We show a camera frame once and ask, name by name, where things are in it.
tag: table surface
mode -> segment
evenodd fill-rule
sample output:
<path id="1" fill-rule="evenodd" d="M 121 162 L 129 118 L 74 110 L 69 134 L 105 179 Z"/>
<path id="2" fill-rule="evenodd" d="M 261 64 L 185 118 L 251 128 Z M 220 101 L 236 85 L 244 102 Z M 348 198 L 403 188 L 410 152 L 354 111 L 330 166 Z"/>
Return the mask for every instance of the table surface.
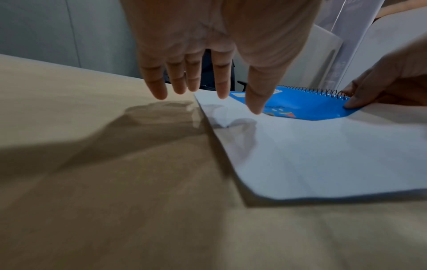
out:
<path id="1" fill-rule="evenodd" d="M 422 197 L 255 198 L 191 93 L 0 56 L 0 130 L 1 269 L 427 269 Z"/>

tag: white paper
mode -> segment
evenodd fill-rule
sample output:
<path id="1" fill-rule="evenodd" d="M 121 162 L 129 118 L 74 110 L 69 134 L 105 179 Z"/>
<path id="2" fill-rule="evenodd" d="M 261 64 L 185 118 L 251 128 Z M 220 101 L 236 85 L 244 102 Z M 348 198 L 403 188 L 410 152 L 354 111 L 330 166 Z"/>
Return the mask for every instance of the white paper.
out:
<path id="1" fill-rule="evenodd" d="M 340 198 L 427 188 L 427 108 L 369 105 L 306 121 L 253 115 L 216 92 L 196 98 L 241 181 L 277 200 Z"/>

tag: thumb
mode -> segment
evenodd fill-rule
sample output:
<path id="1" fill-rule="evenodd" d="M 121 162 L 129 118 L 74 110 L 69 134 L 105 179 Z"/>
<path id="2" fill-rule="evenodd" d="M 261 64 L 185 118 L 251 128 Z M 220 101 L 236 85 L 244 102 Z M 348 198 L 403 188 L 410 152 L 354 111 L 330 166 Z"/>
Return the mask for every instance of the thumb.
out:
<path id="1" fill-rule="evenodd" d="M 399 62 L 394 61 L 391 57 L 383 57 L 371 68 L 370 72 L 365 72 L 355 80 L 358 81 L 358 86 L 344 107 L 355 109 L 373 102 L 399 77 Z"/>

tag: printed image on notebook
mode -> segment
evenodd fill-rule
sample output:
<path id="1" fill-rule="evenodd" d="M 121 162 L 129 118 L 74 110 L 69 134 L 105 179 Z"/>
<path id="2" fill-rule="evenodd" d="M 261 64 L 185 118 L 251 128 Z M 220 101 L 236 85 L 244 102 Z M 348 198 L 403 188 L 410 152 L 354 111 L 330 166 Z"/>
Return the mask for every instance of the printed image on notebook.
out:
<path id="1" fill-rule="evenodd" d="M 231 92 L 230 97 L 245 103 L 245 92 Z M 358 109 L 345 109 L 349 99 L 342 91 L 278 86 L 267 101 L 263 113 L 304 120 L 346 117 Z"/>

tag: spiral binding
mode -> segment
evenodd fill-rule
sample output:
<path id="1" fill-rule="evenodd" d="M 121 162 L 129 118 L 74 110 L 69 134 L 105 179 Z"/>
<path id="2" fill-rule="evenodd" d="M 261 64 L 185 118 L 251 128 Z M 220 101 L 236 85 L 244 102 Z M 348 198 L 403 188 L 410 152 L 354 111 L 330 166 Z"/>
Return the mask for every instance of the spiral binding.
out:
<path id="1" fill-rule="evenodd" d="M 343 91 L 331 90 L 331 89 L 323 89 L 323 88 L 308 88 L 308 87 L 296 87 L 296 86 L 285 86 L 279 85 L 281 87 L 286 87 L 289 89 L 299 90 L 302 92 L 307 92 L 310 94 L 321 95 L 325 97 L 332 97 L 341 100 L 348 100 L 350 97 L 345 94 Z"/>

